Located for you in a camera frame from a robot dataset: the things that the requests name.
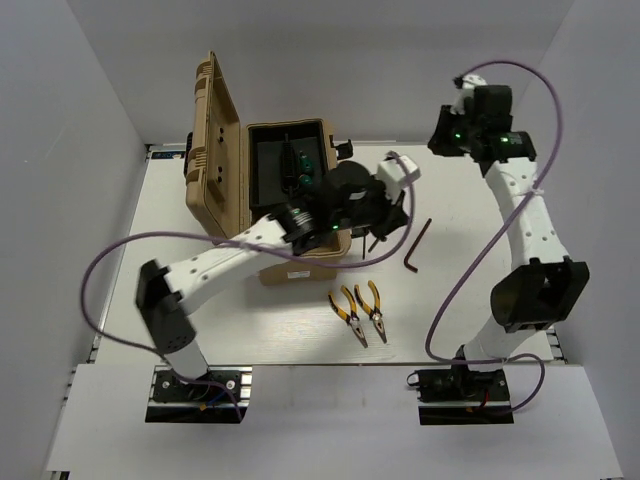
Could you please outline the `large brown hex key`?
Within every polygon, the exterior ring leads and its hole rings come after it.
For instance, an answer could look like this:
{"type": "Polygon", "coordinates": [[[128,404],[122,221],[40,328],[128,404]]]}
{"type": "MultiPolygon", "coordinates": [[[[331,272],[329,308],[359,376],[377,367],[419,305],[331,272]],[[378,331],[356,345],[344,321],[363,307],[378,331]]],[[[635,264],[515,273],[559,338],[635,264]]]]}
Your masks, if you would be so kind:
{"type": "Polygon", "coordinates": [[[417,250],[418,246],[420,245],[421,241],[423,240],[423,238],[424,238],[424,236],[425,236],[426,232],[428,231],[429,227],[430,227],[430,226],[431,226],[431,224],[432,224],[432,221],[433,221],[433,219],[432,219],[432,218],[428,218],[428,219],[425,221],[425,223],[424,223],[423,227],[421,228],[421,230],[420,230],[420,231],[419,231],[419,233],[417,234],[417,236],[416,236],[416,238],[414,239],[413,243],[412,243],[412,244],[411,244],[411,246],[409,247],[409,250],[407,251],[406,255],[404,256],[404,259],[403,259],[403,265],[404,265],[404,267],[405,267],[408,271],[410,271],[410,272],[412,272],[412,273],[414,273],[414,274],[417,274],[417,273],[418,273],[418,271],[419,271],[419,269],[418,269],[418,267],[417,267],[417,266],[415,266],[415,265],[412,263],[412,261],[411,261],[412,256],[414,255],[414,253],[416,252],[416,250],[417,250]]]}

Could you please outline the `yellow black pliers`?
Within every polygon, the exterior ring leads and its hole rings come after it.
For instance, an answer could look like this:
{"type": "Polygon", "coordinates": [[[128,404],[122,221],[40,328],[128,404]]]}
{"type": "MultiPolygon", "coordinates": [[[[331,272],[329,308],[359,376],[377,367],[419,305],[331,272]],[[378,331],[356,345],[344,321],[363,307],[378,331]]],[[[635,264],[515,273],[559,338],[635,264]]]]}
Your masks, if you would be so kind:
{"type": "Polygon", "coordinates": [[[355,299],[359,307],[365,312],[369,320],[373,323],[373,326],[377,334],[379,335],[381,341],[384,344],[386,344],[388,342],[388,338],[387,338],[386,328],[383,320],[383,314],[381,312],[380,293],[376,284],[372,280],[369,280],[367,285],[373,295],[373,304],[369,305],[365,301],[361,293],[360,286],[358,284],[354,286],[355,299]]]}
{"type": "Polygon", "coordinates": [[[332,292],[328,293],[328,300],[334,313],[341,318],[352,330],[355,337],[358,339],[363,348],[368,347],[366,336],[362,329],[358,314],[356,300],[351,291],[345,286],[340,287],[341,293],[345,296],[349,303],[349,310],[342,309],[336,302],[335,296],[332,292]]]}

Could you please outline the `tan plastic toolbox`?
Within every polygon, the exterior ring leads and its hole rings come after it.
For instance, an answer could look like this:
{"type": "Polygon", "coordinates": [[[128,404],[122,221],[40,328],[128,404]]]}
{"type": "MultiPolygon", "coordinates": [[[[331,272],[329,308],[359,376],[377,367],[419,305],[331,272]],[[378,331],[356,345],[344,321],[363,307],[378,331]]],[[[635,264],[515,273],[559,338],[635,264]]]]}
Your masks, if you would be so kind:
{"type": "Polygon", "coordinates": [[[186,205],[212,236],[231,238],[350,157],[322,118],[243,125],[214,52],[196,69],[186,205]]]}

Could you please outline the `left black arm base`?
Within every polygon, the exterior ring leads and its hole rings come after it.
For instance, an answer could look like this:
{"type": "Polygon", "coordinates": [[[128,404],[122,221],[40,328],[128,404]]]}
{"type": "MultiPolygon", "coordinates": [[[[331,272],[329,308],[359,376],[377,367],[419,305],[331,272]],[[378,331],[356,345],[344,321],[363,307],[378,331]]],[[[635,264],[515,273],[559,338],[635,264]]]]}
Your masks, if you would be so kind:
{"type": "Polygon", "coordinates": [[[239,424],[248,409],[253,369],[250,366],[209,367],[208,381],[217,386],[193,385],[178,380],[168,367],[156,367],[146,407],[146,423],[239,424]]]}

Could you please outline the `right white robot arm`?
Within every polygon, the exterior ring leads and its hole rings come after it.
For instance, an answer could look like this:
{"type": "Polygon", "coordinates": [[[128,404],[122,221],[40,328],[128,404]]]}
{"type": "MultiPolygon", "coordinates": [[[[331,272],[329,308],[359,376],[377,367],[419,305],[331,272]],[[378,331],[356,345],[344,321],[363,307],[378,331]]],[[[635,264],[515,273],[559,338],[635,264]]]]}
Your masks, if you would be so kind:
{"type": "Polygon", "coordinates": [[[542,191],[536,187],[536,151],[528,133],[512,128],[512,91],[469,76],[459,96],[441,108],[429,149],[443,157],[470,156],[494,195],[511,254],[511,271],[491,290],[491,316],[464,344],[467,361],[453,371],[451,384],[472,399],[488,385],[486,372],[528,338],[569,317],[590,272],[571,259],[552,224],[542,191]]]}

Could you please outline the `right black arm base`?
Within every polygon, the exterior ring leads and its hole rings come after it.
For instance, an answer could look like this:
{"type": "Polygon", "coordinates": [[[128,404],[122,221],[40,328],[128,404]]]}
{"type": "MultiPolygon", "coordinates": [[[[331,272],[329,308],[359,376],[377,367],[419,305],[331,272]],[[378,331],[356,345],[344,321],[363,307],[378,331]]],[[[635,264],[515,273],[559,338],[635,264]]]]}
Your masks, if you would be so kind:
{"type": "Polygon", "coordinates": [[[422,426],[513,424],[503,369],[470,370],[464,365],[414,370],[407,386],[417,392],[422,426]]]}

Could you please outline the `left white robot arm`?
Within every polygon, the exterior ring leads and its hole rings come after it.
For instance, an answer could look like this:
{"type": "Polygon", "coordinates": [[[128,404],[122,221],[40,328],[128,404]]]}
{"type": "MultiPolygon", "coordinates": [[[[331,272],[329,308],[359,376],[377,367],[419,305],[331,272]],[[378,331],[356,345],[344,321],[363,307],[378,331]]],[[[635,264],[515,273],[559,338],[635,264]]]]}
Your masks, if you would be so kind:
{"type": "Polygon", "coordinates": [[[211,249],[172,265],[143,264],[135,305],[155,350],[175,371],[180,391],[199,399],[211,387],[190,314],[264,269],[288,261],[316,264],[309,251],[334,233],[357,230],[385,240],[407,227],[411,218],[403,209],[404,195],[420,176],[407,156],[387,156],[374,173],[344,160],[319,184],[300,188],[235,237],[216,238],[211,249]]]}

